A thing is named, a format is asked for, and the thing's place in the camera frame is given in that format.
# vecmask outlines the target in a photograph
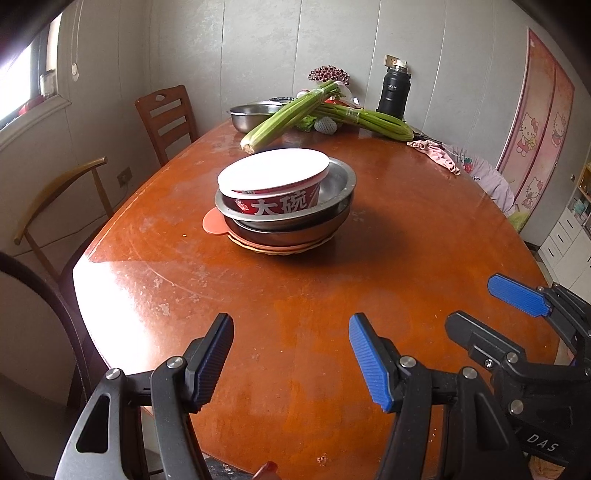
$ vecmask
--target pink cloth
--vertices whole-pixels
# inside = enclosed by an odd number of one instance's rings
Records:
[[[436,164],[445,167],[454,175],[460,174],[460,169],[454,161],[441,148],[439,148],[439,145],[435,142],[432,142],[431,140],[415,140],[414,142],[407,142],[407,145],[424,153]]]

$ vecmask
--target window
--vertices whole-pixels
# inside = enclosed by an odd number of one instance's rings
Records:
[[[46,26],[12,65],[0,70],[0,129],[20,114],[25,105],[41,103],[41,76],[55,69],[57,32],[61,15]]]

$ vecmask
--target electrical outlet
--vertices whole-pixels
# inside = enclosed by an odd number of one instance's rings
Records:
[[[131,173],[131,168],[127,167],[124,171],[117,175],[117,180],[119,180],[119,186],[125,187],[132,177],[133,175]]]

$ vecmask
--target drawer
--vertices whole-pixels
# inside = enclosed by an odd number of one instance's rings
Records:
[[[583,228],[568,208],[564,209],[558,222],[573,242]]]
[[[573,241],[570,239],[569,235],[566,233],[564,228],[560,223],[557,223],[552,231],[550,232],[550,238],[554,240],[554,243],[560,250],[560,253],[566,255],[566,251],[569,249]]]
[[[556,247],[554,240],[552,240],[550,237],[548,237],[546,241],[542,244],[542,246],[540,247],[540,251],[538,253],[544,256],[546,260],[546,265],[548,265],[552,269],[558,264],[558,262],[562,258],[562,254]]]
[[[570,288],[589,265],[591,265],[591,240],[584,230],[581,230],[566,255],[553,270],[560,284]]]

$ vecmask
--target white cabinet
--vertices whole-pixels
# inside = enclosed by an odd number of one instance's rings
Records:
[[[562,254],[556,247],[554,240],[552,240],[550,237],[548,237],[542,244],[538,253],[544,256],[546,265],[550,266],[551,268],[554,268],[562,258]]]
[[[558,220],[558,222],[560,225],[562,225],[562,228],[564,228],[564,231],[573,242],[583,228],[568,208],[564,209],[564,212],[562,212],[562,215],[560,215],[560,220]]]
[[[569,235],[564,230],[563,226],[560,225],[560,222],[557,222],[552,231],[550,232],[550,238],[554,240],[554,243],[558,247],[558,250],[560,250],[560,253],[562,253],[563,255],[566,254],[566,251],[573,243]]]
[[[591,265],[585,267],[583,274],[574,282],[571,290],[583,300],[591,303]]]
[[[591,240],[589,240],[584,230],[581,230],[572,246],[554,267],[554,273],[561,285],[570,288],[581,276],[585,268],[590,265]]]

